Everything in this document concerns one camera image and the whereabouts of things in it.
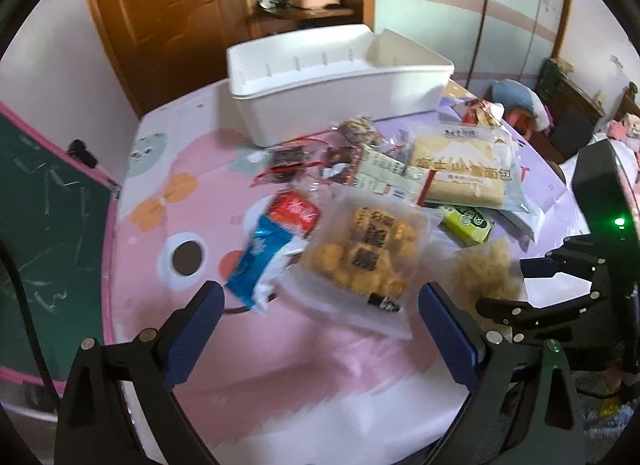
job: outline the chalkboard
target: chalkboard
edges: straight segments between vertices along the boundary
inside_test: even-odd
[[[82,339],[102,342],[102,245],[112,191],[17,123],[0,107],[0,238],[20,270],[51,376],[66,381]],[[39,377],[2,266],[0,366],[2,376]]]

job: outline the cartoon eye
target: cartoon eye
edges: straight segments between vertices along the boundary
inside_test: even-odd
[[[207,250],[202,238],[193,232],[181,232],[164,242],[156,271],[162,283],[174,291],[183,291],[202,278],[206,263]]]

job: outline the pink tablecloth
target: pink tablecloth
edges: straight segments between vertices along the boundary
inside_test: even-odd
[[[449,108],[440,111],[450,116]],[[390,134],[406,121],[380,122],[380,129]],[[530,170],[525,190],[547,211],[548,225],[537,245],[513,241],[521,254],[537,256],[575,233],[577,207],[529,145],[523,143],[520,156]],[[116,225],[107,320],[115,342],[158,327],[204,280],[225,282],[278,189],[250,186],[262,160],[244,135],[226,80],[144,118]],[[505,233],[512,232],[497,225],[494,236]],[[172,258],[190,243],[200,247],[202,260],[180,274]],[[547,284],[551,302],[566,298]],[[565,288],[564,296],[581,293]],[[238,305],[231,296],[227,302]],[[396,341],[332,323],[279,297],[265,318],[224,316],[177,398],[222,465],[394,463],[440,437],[466,396],[415,312],[412,317],[414,339]],[[129,400],[143,442],[160,459]]]

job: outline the wooden headboard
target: wooden headboard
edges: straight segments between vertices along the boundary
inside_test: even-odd
[[[625,94],[622,95],[622,101],[618,106],[618,110],[616,114],[613,116],[613,119],[617,122],[622,120],[622,117],[625,116],[628,112],[631,114],[636,114],[640,116],[640,108],[636,105],[636,95],[638,94],[638,86],[636,86],[633,82],[629,82],[629,87],[625,89]]]

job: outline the white wall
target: white wall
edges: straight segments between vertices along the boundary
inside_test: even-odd
[[[138,119],[86,0],[41,0],[0,61],[0,100],[49,140],[80,138],[122,180]]]
[[[620,60],[620,70],[612,56]],[[602,0],[572,0],[560,57],[570,62],[570,76],[590,96],[604,92],[607,117],[618,108],[629,81],[640,82],[640,58],[622,26]]]

